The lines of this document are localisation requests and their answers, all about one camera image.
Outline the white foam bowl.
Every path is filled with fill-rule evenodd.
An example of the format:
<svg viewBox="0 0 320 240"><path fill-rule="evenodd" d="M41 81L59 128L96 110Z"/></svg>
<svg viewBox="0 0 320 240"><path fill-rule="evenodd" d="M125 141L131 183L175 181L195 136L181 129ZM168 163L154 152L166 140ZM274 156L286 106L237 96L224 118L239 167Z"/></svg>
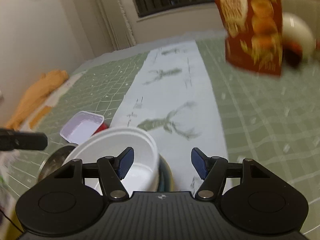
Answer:
<svg viewBox="0 0 320 240"><path fill-rule="evenodd" d="M135 127L114 127L103 130L77 146L64 163L81 159L95 163L105 156L116 157L127 147L134 150L134 161L121 180L126 191L157 191L159 184L159 153L154 139L146 131Z"/></svg>

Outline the stainless steel bowl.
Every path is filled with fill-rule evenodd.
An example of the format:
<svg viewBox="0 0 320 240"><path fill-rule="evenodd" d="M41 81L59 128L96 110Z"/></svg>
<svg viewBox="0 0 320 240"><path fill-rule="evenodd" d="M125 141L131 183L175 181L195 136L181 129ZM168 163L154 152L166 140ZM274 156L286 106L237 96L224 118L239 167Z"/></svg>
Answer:
<svg viewBox="0 0 320 240"><path fill-rule="evenodd" d="M46 178L48 175L59 169L70 153L77 147L77 144L65 145L54 153L52 153L48 158L46 158L40 165L40 170L37 174L37 183Z"/></svg>

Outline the red rectangular tray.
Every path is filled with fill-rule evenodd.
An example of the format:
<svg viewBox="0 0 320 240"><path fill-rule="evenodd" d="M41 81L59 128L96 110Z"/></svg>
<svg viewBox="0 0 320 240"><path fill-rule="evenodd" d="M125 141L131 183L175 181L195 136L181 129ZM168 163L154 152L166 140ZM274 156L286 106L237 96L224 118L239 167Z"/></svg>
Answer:
<svg viewBox="0 0 320 240"><path fill-rule="evenodd" d="M61 128L60 136L69 143L80 145L107 128L103 115L80 111Z"/></svg>

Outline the cream bowl yellow rim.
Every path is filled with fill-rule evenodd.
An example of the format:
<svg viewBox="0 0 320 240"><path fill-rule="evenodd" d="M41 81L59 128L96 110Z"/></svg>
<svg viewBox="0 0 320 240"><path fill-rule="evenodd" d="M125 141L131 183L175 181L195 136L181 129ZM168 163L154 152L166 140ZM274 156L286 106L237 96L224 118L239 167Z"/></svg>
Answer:
<svg viewBox="0 0 320 240"><path fill-rule="evenodd" d="M164 162L164 175L165 175L165 189L168 192L175 191L175 182L174 182L174 178L173 178L170 166L165 159L163 159L163 162Z"/></svg>

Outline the blue enamel bowl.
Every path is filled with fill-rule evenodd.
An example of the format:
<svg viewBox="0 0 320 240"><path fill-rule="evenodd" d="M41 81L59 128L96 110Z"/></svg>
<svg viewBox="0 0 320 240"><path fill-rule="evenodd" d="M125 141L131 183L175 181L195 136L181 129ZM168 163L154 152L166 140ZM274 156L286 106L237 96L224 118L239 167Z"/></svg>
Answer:
<svg viewBox="0 0 320 240"><path fill-rule="evenodd" d="M169 192L171 188L170 167L165 159L160 156L159 159L159 182L158 192Z"/></svg>

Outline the orange cloth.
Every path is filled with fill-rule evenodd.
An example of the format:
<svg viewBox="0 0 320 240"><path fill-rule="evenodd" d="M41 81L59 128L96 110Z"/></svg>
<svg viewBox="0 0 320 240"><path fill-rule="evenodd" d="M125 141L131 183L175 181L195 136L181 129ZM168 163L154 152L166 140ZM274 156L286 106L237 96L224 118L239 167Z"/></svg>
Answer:
<svg viewBox="0 0 320 240"><path fill-rule="evenodd" d="M40 107L53 91L58 89L68 79L69 75L65 70L52 70L42 74L40 79L25 91L16 110L4 127L19 130L21 123Z"/></svg>

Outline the green checkered tablecloth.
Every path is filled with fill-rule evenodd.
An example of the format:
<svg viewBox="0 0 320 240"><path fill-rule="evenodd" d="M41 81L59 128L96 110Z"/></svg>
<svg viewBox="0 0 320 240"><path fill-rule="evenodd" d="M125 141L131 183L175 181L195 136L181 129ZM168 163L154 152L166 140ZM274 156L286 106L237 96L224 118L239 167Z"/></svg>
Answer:
<svg viewBox="0 0 320 240"><path fill-rule="evenodd" d="M48 147L5 154L1 195L18 199L36 184L43 162L66 144L61 127L77 112L110 127L138 127L155 140L174 187L196 192L190 151L232 162L252 158L299 190L309 204L302 232L319 239L319 64L284 68L280 77L239 70L225 42L210 33L141 44L80 66L40 122Z"/></svg>

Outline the dark red round object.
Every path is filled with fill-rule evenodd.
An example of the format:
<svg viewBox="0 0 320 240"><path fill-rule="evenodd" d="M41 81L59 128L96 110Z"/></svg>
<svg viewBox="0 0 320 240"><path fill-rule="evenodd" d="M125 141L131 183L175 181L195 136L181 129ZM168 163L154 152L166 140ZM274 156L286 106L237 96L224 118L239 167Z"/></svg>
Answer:
<svg viewBox="0 0 320 240"><path fill-rule="evenodd" d="M288 66L297 69L303 59L302 46L295 41L283 43L283 59Z"/></svg>

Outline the quail eggs snack bag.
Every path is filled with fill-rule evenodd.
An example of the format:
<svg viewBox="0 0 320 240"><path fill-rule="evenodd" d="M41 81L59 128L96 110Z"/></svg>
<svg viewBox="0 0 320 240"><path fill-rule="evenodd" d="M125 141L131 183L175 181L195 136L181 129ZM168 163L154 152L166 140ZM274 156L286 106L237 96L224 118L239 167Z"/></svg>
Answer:
<svg viewBox="0 0 320 240"><path fill-rule="evenodd" d="M227 37L226 60L235 67L280 76L281 0L214 0Z"/></svg>

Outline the cream egg-shaped ornament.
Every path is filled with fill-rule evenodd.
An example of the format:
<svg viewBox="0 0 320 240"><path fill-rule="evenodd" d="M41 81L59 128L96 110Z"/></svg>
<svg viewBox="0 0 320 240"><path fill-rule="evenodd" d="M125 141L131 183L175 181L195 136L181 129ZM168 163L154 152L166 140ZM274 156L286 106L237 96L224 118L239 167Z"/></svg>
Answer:
<svg viewBox="0 0 320 240"><path fill-rule="evenodd" d="M297 45L302 60L308 60L316 49L316 38L311 28L293 13L283 13L283 44Z"/></svg>

